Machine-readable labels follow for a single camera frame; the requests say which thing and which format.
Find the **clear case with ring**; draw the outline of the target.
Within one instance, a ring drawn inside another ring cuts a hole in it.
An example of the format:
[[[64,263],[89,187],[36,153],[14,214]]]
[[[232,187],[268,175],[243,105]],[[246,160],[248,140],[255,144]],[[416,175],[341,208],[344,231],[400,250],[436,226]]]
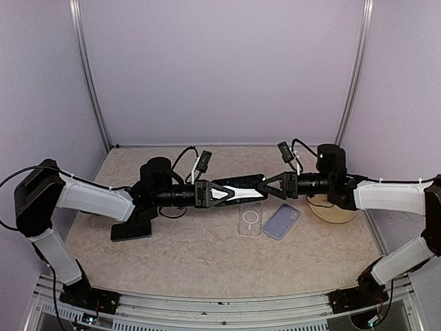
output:
[[[241,236],[258,237],[261,234],[263,203],[260,201],[240,206],[238,233]]]

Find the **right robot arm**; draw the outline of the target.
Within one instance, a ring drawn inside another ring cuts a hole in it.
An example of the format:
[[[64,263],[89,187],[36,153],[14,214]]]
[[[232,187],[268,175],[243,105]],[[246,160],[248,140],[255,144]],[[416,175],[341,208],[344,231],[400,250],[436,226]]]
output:
[[[258,184],[257,190],[280,199],[325,194],[342,210],[389,210],[425,218],[419,237],[373,263],[369,278],[352,292],[353,301],[366,306],[395,277],[440,256],[440,176],[417,181],[387,181],[349,174],[345,151],[335,144],[319,145],[314,152],[316,172],[283,172]]]

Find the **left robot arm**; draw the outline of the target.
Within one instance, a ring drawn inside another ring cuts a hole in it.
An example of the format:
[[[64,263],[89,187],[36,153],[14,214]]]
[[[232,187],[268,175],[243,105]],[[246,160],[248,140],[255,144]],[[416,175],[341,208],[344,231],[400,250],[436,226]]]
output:
[[[44,160],[16,187],[14,206],[18,231],[29,238],[70,296],[83,307],[96,301],[96,290],[82,279],[80,265],[71,257],[52,225],[56,208],[66,208],[136,225],[149,221],[159,207],[210,208],[234,197],[231,188],[200,180],[186,184],[165,157],[154,157],[140,168],[131,188],[111,188],[86,181]]]

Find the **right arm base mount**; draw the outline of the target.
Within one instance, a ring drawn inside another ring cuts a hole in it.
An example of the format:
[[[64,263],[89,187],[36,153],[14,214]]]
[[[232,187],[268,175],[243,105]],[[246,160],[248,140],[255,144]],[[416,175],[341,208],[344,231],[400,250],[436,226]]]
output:
[[[328,294],[332,312],[339,314],[358,310],[389,300],[386,286],[380,285],[371,275],[371,270],[364,270],[357,278],[357,285]]]

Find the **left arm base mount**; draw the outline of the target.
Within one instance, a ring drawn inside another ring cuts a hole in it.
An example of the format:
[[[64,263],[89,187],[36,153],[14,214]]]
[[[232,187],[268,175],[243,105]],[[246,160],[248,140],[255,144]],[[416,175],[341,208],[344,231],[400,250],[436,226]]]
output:
[[[81,271],[81,279],[72,285],[63,285],[59,300],[74,307],[93,310],[97,314],[116,314],[120,294],[118,292],[94,288],[90,285],[81,264],[76,261]]]

